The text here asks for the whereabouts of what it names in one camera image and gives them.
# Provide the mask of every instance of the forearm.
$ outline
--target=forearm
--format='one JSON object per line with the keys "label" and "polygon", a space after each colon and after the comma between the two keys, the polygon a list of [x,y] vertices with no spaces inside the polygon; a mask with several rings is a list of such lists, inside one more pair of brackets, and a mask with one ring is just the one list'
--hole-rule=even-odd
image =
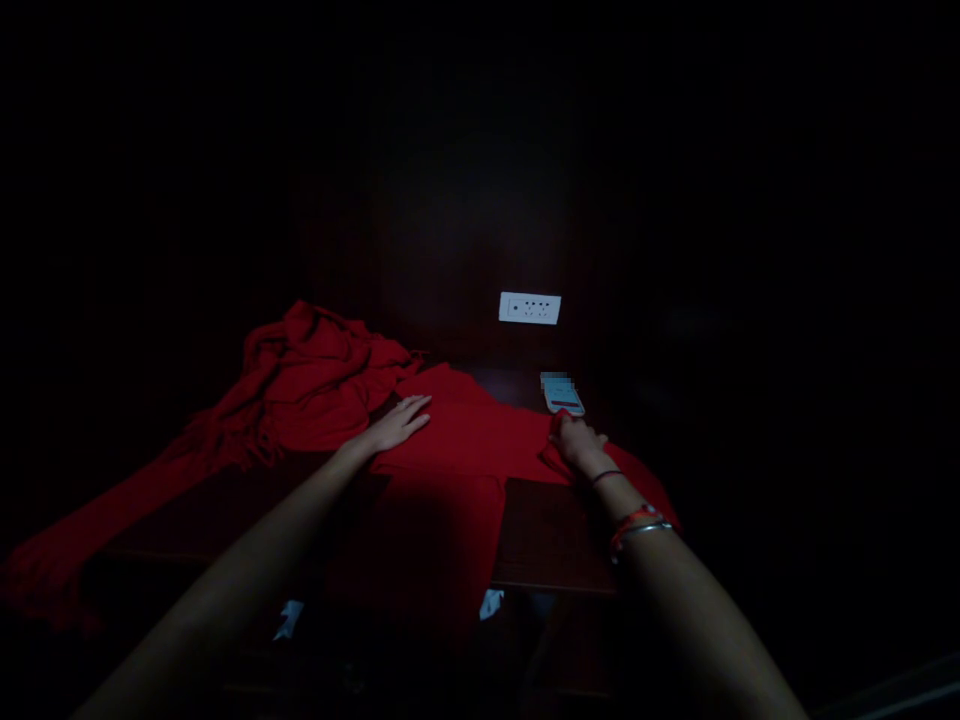
{"label": "forearm", "polygon": [[[596,477],[614,468],[602,456],[584,472]],[[596,490],[614,523],[646,502],[621,475],[603,478]],[[806,717],[747,619],[678,535],[637,533],[627,536],[623,547],[621,562],[650,598],[711,712],[722,701],[739,717]]]}
{"label": "forearm", "polygon": [[168,712],[183,689],[195,685],[276,596],[370,455],[359,442],[338,450],[190,587],[75,717]]}

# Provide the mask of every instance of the hand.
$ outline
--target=hand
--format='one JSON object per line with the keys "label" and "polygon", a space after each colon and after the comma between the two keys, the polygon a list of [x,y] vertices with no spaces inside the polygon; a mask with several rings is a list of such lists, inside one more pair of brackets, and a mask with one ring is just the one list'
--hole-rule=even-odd
{"label": "hand", "polygon": [[430,402],[431,397],[430,395],[411,395],[404,398],[383,418],[368,427],[357,440],[362,442],[370,454],[395,448],[430,422],[429,415],[421,415],[415,420],[413,416]]}
{"label": "hand", "polygon": [[606,467],[613,461],[603,451],[607,439],[606,435],[597,435],[583,420],[574,420],[569,415],[565,415],[560,421],[559,437],[550,436],[550,442],[560,448],[563,458],[590,476],[605,469],[612,469]]}

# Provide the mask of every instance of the left arm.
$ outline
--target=left arm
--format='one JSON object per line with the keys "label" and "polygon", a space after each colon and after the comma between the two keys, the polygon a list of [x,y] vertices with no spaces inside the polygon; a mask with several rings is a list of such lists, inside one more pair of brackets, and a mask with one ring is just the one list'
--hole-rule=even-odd
{"label": "left arm", "polygon": [[74,718],[172,712],[280,591],[357,471],[427,424],[429,415],[413,418],[429,401],[407,398],[345,443],[200,576]]}

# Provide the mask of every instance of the wall outlet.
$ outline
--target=wall outlet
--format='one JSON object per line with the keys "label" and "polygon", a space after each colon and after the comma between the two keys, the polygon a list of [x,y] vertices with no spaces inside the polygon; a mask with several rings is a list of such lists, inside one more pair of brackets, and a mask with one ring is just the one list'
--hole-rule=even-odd
{"label": "wall outlet", "polygon": [[559,295],[500,293],[500,321],[556,325],[560,318]]}

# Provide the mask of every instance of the red cloth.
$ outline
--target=red cloth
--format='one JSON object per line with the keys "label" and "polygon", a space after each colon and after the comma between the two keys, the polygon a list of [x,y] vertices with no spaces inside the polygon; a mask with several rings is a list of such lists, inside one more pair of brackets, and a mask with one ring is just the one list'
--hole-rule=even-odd
{"label": "red cloth", "polygon": [[501,478],[397,470],[327,566],[328,598],[443,649],[466,645],[490,587]]}
{"label": "red cloth", "polygon": [[[430,423],[381,453],[372,471],[393,475],[372,513],[327,568],[334,602],[460,649],[490,586],[506,478],[571,484],[574,475],[549,442],[562,415],[501,405],[447,364],[397,386],[432,395]],[[647,500],[679,528],[657,478],[639,460],[607,451]]]}
{"label": "red cloth", "polygon": [[3,599],[54,628],[92,629],[79,573],[111,538],[227,465],[339,447],[421,364],[362,322],[296,303],[282,322],[250,333],[240,380],[156,460],[13,551],[0,573]]}
{"label": "red cloth", "polygon": [[[397,386],[397,394],[433,395],[430,423],[402,445],[377,456],[373,472],[398,469],[445,472],[451,475],[494,475],[570,485],[574,472],[551,433],[566,411],[556,415],[495,404],[466,373],[439,365]],[[477,404],[480,396],[482,404]],[[467,402],[455,402],[469,397]],[[636,457],[613,443],[606,451],[630,482],[678,528],[676,512],[657,477]]]}

